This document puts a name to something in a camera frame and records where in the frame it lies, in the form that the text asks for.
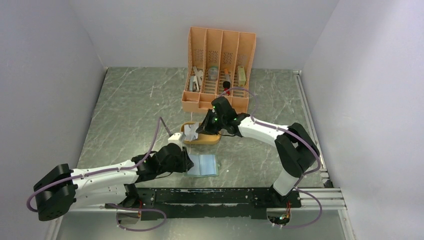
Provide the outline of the mint green card holder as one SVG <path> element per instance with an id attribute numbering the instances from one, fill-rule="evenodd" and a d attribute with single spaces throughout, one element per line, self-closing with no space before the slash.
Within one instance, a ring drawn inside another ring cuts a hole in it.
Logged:
<path id="1" fill-rule="evenodd" d="M 188 156 L 193 162 L 193 167 L 186 172 L 186 176 L 202 178 L 219 175 L 219 165 L 214 154 L 189 154 Z"/>

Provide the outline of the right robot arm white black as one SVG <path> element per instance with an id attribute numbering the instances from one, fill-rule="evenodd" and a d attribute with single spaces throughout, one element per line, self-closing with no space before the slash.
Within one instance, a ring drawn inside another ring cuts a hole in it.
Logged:
<path id="1" fill-rule="evenodd" d="M 320 152 L 305 128 L 299 123 L 278 125 L 258 120 L 248 113 L 237 113 L 227 98 L 220 96 L 211 103 L 198 134 L 219 135 L 225 130 L 231 137 L 251 138 L 276 148 L 283 167 L 272 184 L 270 202 L 282 207 L 289 200 L 289 193 L 301 179 L 312 171 L 313 164 L 320 164 Z"/>

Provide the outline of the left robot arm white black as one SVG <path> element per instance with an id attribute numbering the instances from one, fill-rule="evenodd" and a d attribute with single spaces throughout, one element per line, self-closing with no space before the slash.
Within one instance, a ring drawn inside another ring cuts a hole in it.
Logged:
<path id="1" fill-rule="evenodd" d="M 59 164 L 33 187 L 36 212 L 42 222 L 51 221 L 69 210 L 99 205 L 134 207 L 139 200 L 136 183 L 151 181 L 164 173 L 186 173 L 194 166 L 184 146 L 169 143 L 158 151 L 132 157 L 104 167 L 71 169 Z"/>

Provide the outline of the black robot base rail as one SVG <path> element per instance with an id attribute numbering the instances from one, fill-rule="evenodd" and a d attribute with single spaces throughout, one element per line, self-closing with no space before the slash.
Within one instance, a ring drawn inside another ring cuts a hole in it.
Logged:
<path id="1" fill-rule="evenodd" d="M 286 196 L 278 195 L 271 187 L 253 188 L 141 188 L 130 190 L 119 207 L 146 210 L 141 220 L 163 218 L 237 218 L 250 217 L 265 220 L 267 211 L 300 208 L 300 194 L 292 190 Z"/>

